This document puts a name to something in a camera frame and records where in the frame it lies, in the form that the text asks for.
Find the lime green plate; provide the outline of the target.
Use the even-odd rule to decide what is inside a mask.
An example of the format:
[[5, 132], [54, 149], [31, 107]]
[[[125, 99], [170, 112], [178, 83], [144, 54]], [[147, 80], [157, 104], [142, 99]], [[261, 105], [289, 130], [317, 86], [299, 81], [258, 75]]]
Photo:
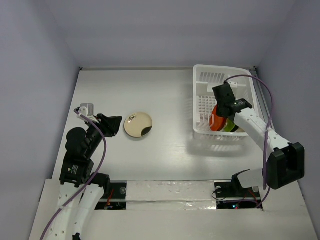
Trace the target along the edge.
[[238, 126], [235, 125], [230, 119], [227, 119], [225, 127], [223, 128], [224, 132], [227, 133], [234, 133], [235, 131], [238, 130]]

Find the orange plate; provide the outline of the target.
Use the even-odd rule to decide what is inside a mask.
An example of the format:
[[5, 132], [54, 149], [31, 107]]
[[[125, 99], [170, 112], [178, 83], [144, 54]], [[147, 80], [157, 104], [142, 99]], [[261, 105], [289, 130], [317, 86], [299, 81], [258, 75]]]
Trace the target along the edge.
[[217, 106], [215, 106], [209, 117], [209, 128], [213, 132], [221, 131], [227, 122], [226, 117], [221, 117], [217, 115]]

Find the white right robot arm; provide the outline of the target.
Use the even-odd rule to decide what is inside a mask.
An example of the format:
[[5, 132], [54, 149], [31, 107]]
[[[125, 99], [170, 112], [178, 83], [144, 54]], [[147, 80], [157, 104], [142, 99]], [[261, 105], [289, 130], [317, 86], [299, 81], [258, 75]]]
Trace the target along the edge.
[[212, 90], [217, 101], [216, 114], [244, 130], [263, 151], [263, 184], [278, 190], [305, 176], [302, 144], [291, 143], [268, 127], [246, 99], [236, 99], [230, 84], [224, 83]]

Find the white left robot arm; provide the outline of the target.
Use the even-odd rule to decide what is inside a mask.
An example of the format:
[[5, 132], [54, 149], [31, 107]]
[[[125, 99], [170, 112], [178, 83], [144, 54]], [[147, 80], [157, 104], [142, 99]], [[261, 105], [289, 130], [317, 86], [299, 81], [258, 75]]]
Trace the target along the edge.
[[71, 129], [66, 136], [66, 153], [59, 177], [57, 208], [41, 234], [42, 240], [82, 240], [85, 227], [101, 198], [112, 194], [110, 176], [94, 170], [92, 156], [103, 144], [106, 157], [107, 138], [117, 135], [121, 116], [103, 114], [85, 116], [75, 112], [88, 129]]

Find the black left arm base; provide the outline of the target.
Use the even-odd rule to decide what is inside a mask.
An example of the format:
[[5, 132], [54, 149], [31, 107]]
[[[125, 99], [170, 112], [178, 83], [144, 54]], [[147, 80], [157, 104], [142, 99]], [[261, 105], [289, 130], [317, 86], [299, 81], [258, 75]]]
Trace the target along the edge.
[[112, 181], [110, 191], [97, 203], [95, 210], [117, 211], [126, 210], [127, 182]]

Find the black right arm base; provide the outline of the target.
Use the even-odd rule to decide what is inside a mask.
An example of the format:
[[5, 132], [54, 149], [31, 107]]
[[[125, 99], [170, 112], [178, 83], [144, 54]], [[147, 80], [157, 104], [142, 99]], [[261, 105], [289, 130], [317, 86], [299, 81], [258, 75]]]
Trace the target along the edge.
[[240, 184], [239, 175], [247, 172], [248, 170], [243, 170], [234, 174], [231, 177], [231, 180], [227, 181], [216, 181], [214, 183], [214, 191], [213, 196], [218, 199], [219, 201], [229, 199], [229, 198], [241, 198], [244, 199], [245, 197], [253, 197], [254, 199], [259, 199], [261, 197], [259, 188], [254, 191], [253, 187], [244, 188]]

